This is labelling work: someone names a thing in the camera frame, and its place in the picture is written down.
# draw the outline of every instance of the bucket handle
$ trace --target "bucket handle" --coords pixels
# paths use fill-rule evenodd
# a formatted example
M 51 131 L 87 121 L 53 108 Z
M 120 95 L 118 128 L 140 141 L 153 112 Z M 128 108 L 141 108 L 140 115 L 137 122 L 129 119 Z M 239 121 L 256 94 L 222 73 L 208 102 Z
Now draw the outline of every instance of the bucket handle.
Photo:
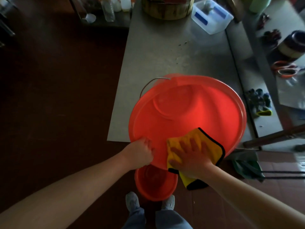
M 143 89 L 142 89 L 142 91 L 141 91 L 141 93 L 140 93 L 140 98 L 142 97 L 142 93 L 143 93 L 144 89 L 147 87 L 147 85 L 150 84 L 152 81 L 154 81 L 154 80 L 156 80 L 156 79 L 168 79 L 168 80 L 170 80 L 170 78 L 165 78 L 165 77 L 160 77 L 160 78 L 154 78 L 154 79 L 152 79 L 151 81 L 149 81 L 149 82 L 143 87 Z

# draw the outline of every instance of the brown pole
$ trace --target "brown pole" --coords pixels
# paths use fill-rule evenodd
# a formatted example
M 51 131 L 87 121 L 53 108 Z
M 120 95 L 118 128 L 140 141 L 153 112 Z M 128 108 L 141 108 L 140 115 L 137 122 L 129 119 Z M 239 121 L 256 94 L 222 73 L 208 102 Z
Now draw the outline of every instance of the brown pole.
M 243 146 L 245 148 L 253 148 L 255 146 L 269 145 L 280 141 L 295 138 L 297 134 L 305 132 L 305 124 L 295 126 L 291 129 L 282 130 L 266 136 L 259 137 L 254 140 L 245 141 Z

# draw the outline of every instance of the forearm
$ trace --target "forearm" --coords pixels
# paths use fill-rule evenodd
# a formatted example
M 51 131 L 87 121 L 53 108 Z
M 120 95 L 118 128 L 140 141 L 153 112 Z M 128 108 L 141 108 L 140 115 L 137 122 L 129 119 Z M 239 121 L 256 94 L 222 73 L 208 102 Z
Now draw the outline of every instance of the forearm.
M 204 170 L 200 179 L 257 228 L 305 228 L 305 215 L 216 166 Z
M 0 228 L 66 228 L 128 171 L 119 153 L 13 205 L 0 214 Z

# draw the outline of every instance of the blue jeans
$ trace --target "blue jeans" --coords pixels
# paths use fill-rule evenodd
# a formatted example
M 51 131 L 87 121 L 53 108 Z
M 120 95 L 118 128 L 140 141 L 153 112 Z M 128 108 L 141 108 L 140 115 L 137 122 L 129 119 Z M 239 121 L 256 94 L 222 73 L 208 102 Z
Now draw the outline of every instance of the blue jeans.
M 139 207 L 130 212 L 122 229 L 145 229 L 144 209 Z M 156 211 L 157 229 L 193 229 L 191 225 L 173 210 Z

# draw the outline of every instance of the large red bucket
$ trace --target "large red bucket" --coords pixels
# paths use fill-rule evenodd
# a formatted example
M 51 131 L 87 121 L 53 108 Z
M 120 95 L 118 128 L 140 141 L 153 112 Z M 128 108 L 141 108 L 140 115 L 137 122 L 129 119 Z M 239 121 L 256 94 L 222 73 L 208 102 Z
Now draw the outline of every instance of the large red bucket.
M 167 169 L 166 139 L 184 136 L 201 127 L 229 155 L 246 128 L 246 109 L 237 93 L 207 76 L 170 74 L 166 77 L 171 78 L 147 91 L 132 110 L 130 141 L 144 136 L 151 139 L 156 150 L 151 164 Z
M 135 171 L 135 184 L 148 200 L 162 201 L 175 191 L 178 175 L 153 165 L 146 165 Z

